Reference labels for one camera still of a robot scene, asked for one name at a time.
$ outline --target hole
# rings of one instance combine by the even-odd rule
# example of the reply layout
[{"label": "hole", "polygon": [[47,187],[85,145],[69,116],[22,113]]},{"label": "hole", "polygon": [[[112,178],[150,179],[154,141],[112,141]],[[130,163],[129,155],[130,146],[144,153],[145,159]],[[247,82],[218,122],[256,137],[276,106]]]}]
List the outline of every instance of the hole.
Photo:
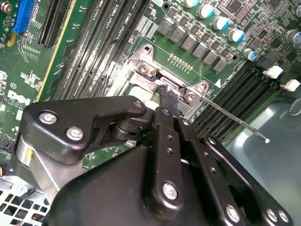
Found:
[{"label": "hole", "polygon": [[6,197],[5,201],[9,202],[14,196],[12,194],[9,194],[8,197]]},{"label": "hole", "polygon": [[39,221],[39,222],[43,222],[44,218],[45,217],[43,215],[40,215],[40,214],[37,214],[37,213],[33,214],[33,216],[32,216],[33,220]]},{"label": "hole", "polygon": [[4,210],[4,208],[6,207],[6,204],[5,203],[2,203],[0,205],[0,212],[2,212]]},{"label": "hole", "polygon": [[150,54],[150,53],[151,53],[151,49],[150,49],[148,46],[146,46],[146,47],[144,48],[144,52],[145,52],[146,54]]},{"label": "hole", "polygon": [[168,8],[169,8],[169,5],[165,3],[165,4],[163,5],[163,9],[168,9]]},{"label": "hole", "polygon": [[13,219],[11,222],[10,222],[10,224],[11,225],[20,225],[20,223],[21,223],[21,221],[19,221],[19,220],[16,220],[16,219]]},{"label": "hole", "polygon": [[47,212],[47,208],[46,207],[42,207],[40,211],[43,212],[43,213],[46,213]]},{"label": "hole", "polygon": [[44,199],[44,204],[49,206],[49,203],[48,203],[48,200],[47,199]]},{"label": "hole", "polygon": [[37,204],[34,204],[33,209],[34,209],[34,210],[39,210],[39,209],[40,209],[40,206],[37,205]]},{"label": "hole", "polygon": [[171,148],[168,148],[167,153],[173,154],[174,152],[173,152],[173,150]]},{"label": "hole", "polygon": [[25,201],[24,201],[23,204],[22,204],[22,207],[27,208],[27,209],[30,209],[32,205],[33,205],[33,201],[30,201],[30,200],[28,200],[28,199],[25,199]]},{"label": "hole", "polygon": [[16,196],[16,197],[11,201],[11,203],[14,204],[14,205],[19,206],[19,205],[21,205],[21,202],[22,202],[22,201],[23,201],[23,199],[22,199],[21,197]]},{"label": "hole", "polygon": [[14,207],[14,206],[8,206],[8,207],[6,208],[6,211],[4,211],[4,214],[12,216],[12,215],[15,214],[16,211],[17,211],[17,207]]},{"label": "hole", "polygon": [[210,168],[210,171],[211,171],[212,173],[214,173],[214,174],[216,173],[216,169],[213,168],[213,167]]},{"label": "hole", "polygon": [[24,219],[26,217],[27,213],[28,212],[26,210],[19,209],[19,211],[16,213],[15,217]]}]

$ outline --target green circuit board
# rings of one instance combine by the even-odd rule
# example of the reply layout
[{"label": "green circuit board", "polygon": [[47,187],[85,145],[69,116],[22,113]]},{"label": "green circuit board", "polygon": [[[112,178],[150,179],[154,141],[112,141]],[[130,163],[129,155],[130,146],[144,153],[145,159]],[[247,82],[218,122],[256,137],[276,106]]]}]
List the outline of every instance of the green circuit board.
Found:
[{"label": "green circuit board", "polygon": [[[100,97],[100,87],[106,80],[105,95],[123,95],[130,75],[125,70],[126,59],[144,44],[154,47],[157,64],[186,83],[207,81],[206,97],[211,100],[231,85],[231,80],[244,67],[247,59],[243,52],[247,48],[256,51],[259,58],[268,56],[275,63],[285,64],[292,72],[297,72],[301,65],[301,52],[285,40],[287,31],[301,30],[295,15],[297,1],[201,0],[195,7],[188,8],[181,0],[65,0],[62,1],[65,4],[62,23],[56,25],[59,30],[52,35],[53,45],[45,44],[41,33],[47,31],[45,17],[54,12],[49,7],[57,0],[34,0],[24,33],[13,31],[23,0],[9,2],[12,13],[0,12],[0,136],[10,141],[15,140],[23,109],[28,104]],[[211,4],[214,15],[200,18],[201,4]],[[213,28],[216,16],[228,18],[227,29]],[[173,28],[162,34],[159,30],[167,18]],[[196,33],[192,32],[195,25],[199,26]],[[176,27],[185,31],[177,43],[171,40]],[[242,42],[229,40],[228,33],[233,28],[244,31]],[[204,58],[193,55],[193,49],[183,48],[187,35],[226,62],[221,72],[214,68],[217,60],[206,64]],[[106,77],[111,61],[114,67]],[[277,94],[276,90],[271,92],[271,99]],[[271,99],[262,101],[260,109]],[[191,121],[198,121],[205,109],[204,103]],[[122,151],[122,148],[102,150],[101,156],[87,156],[85,165],[91,168]]]}]

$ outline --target hex bolt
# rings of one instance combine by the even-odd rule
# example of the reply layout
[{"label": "hex bolt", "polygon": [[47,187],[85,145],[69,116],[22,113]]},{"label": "hex bolt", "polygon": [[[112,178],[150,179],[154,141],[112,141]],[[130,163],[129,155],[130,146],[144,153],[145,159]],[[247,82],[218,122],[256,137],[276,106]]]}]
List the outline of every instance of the hex bolt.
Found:
[{"label": "hex bolt", "polygon": [[235,222],[235,223],[239,222],[239,220],[240,220],[239,219],[239,214],[233,206],[227,205],[226,206],[226,211],[227,211],[227,214],[228,214],[229,218],[233,222]]},{"label": "hex bolt", "polygon": [[69,139],[76,140],[76,141],[84,138],[84,132],[77,127],[70,127],[69,129],[67,129],[66,135]]},{"label": "hex bolt", "polygon": [[174,185],[172,185],[169,182],[165,182],[162,186],[163,193],[164,195],[170,199],[170,200],[175,200],[178,197],[178,192],[177,189],[175,188]]},{"label": "hex bolt", "polygon": [[43,112],[43,113],[41,113],[41,114],[39,115],[39,120],[40,120],[42,123],[51,125],[51,124],[56,123],[57,117],[56,117],[53,113],[50,113],[50,112]]}]

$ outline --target pcie slot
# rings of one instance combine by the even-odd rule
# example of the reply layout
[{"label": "pcie slot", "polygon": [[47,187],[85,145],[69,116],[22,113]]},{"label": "pcie slot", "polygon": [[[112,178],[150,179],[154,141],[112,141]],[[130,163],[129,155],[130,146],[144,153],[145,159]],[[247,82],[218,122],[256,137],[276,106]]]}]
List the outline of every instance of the pcie slot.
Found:
[{"label": "pcie slot", "polygon": [[89,12],[87,14],[87,19],[82,25],[82,29],[76,43],[76,48],[68,61],[69,63],[66,67],[64,77],[55,92],[53,98],[54,100],[64,99],[64,96],[66,95],[66,93],[68,93],[70,85],[75,77],[74,70],[78,68],[81,59],[84,57],[85,51],[90,44],[89,41],[95,33],[96,26],[103,18],[103,12],[106,10],[107,4],[109,2],[110,0],[93,1],[93,4],[90,6]]},{"label": "pcie slot", "polygon": [[[124,2],[125,0],[118,2],[119,7],[117,9],[115,8],[117,1],[109,2],[106,11],[104,12],[103,17],[97,26],[96,32],[94,33],[92,40],[90,41],[88,49],[85,51],[85,55],[81,60],[80,65],[78,66],[78,68],[76,68],[74,81],[72,82],[71,88],[70,90],[68,90],[68,93],[64,97],[64,99],[78,98],[80,89],[84,85],[87,76],[89,76],[91,64],[93,64],[94,58],[97,57],[100,49],[102,48],[103,40],[105,39],[105,37],[102,37],[103,32],[105,32],[106,35],[107,32],[109,32],[109,30],[114,26],[117,15],[119,14],[119,11],[122,8]],[[115,14],[115,16],[113,16],[111,24],[107,28],[108,30],[104,31],[105,25],[106,23],[108,23],[110,15],[112,15],[113,13]]]},{"label": "pcie slot", "polygon": [[[137,25],[139,24],[142,16],[144,15],[147,7],[149,6],[151,0],[144,0],[140,7],[135,7],[134,15],[138,12],[138,15],[136,17],[132,17],[128,28],[126,29],[127,32],[123,33],[123,36],[119,38],[118,43],[115,45],[115,49],[111,53],[108,62],[117,62],[120,58],[122,52],[124,51],[126,45],[128,44],[129,39],[131,38],[132,34],[134,33]],[[92,92],[92,97],[102,97],[105,94],[106,86],[109,83],[109,78],[104,77],[103,74],[107,72],[110,64],[107,64],[104,70],[102,71],[102,74],[100,78],[104,78],[104,80],[100,80],[98,82],[98,85],[94,88]]]},{"label": "pcie slot", "polygon": [[70,0],[52,0],[50,1],[47,14],[40,32],[39,44],[43,44],[46,48],[53,47],[59,35],[61,25],[64,21],[65,15]]},{"label": "pcie slot", "polygon": [[[236,91],[230,95],[226,102],[221,103],[221,107],[229,111],[230,113],[234,114],[234,110],[236,109],[239,101],[241,99],[249,99],[246,97],[247,92],[257,92],[260,89],[259,86],[256,86],[256,83],[259,82],[258,78],[252,78],[251,81],[245,80],[243,84],[240,85],[239,91]],[[213,108],[214,113],[210,117],[210,123],[208,121],[202,121],[200,125],[200,129],[198,130],[198,134],[207,134],[209,131],[212,131],[216,126],[219,127],[221,124],[219,123],[222,119],[225,118],[225,115],[221,112],[217,111]]]},{"label": "pcie slot", "polygon": [[[231,81],[229,85],[227,85],[224,90],[222,90],[222,94],[218,94],[217,97],[213,100],[216,104],[222,105],[227,99],[231,97],[231,95],[237,90],[241,83],[243,83],[248,76],[250,76],[251,72],[248,69],[243,68],[241,72],[239,72]],[[208,121],[213,114],[217,110],[215,108],[207,107],[201,114],[199,118],[196,119],[194,123],[194,129],[198,132],[202,127],[203,123]]]}]

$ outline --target silver screw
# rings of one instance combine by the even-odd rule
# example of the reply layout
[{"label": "silver screw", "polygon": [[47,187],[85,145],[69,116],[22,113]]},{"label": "silver screw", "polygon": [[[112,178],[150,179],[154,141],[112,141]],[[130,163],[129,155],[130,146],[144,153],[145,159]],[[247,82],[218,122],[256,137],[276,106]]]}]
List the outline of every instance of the silver screw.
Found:
[{"label": "silver screw", "polygon": [[66,135],[71,140],[81,140],[82,138],[84,138],[83,131],[77,127],[71,127],[67,129]]},{"label": "silver screw", "polygon": [[233,206],[230,206],[230,205],[227,205],[226,206],[226,211],[227,211],[227,214],[229,216],[229,218],[233,221],[233,222],[236,222],[238,223],[239,222],[239,214],[238,212],[236,211],[236,209],[234,209]]},{"label": "silver screw", "polygon": [[53,123],[56,123],[57,117],[56,117],[53,113],[50,113],[50,112],[44,112],[44,113],[42,113],[42,114],[39,115],[39,120],[40,120],[42,123],[51,125],[51,124],[53,124]]},{"label": "silver screw", "polygon": [[162,186],[162,189],[163,189],[164,195],[168,199],[175,200],[178,197],[177,189],[172,184],[165,182]]},{"label": "silver screw", "polygon": [[137,107],[142,107],[141,102],[138,101],[138,100],[135,100],[135,101],[134,101],[134,105],[137,106]]},{"label": "silver screw", "polygon": [[274,221],[274,222],[277,222],[277,216],[276,214],[271,210],[271,209],[267,209],[267,214],[268,214],[268,217]]},{"label": "silver screw", "polygon": [[183,119],[183,123],[184,123],[184,125],[186,125],[186,126],[189,126],[189,125],[190,125],[190,123],[189,123],[186,119]]},{"label": "silver screw", "polygon": [[163,112],[164,114],[166,114],[166,115],[169,115],[169,112],[168,112],[168,110],[166,110],[166,109],[162,109],[162,112]]},{"label": "silver screw", "polygon": [[278,214],[279,214],[279,216],[281,217],[281,219],[282,219],[284,222],[286,222],[286,223],[289,222],[289,219],[288,219],[287,215],[286,215],[282,210],[279,210],[279,211],[278,211]]}]

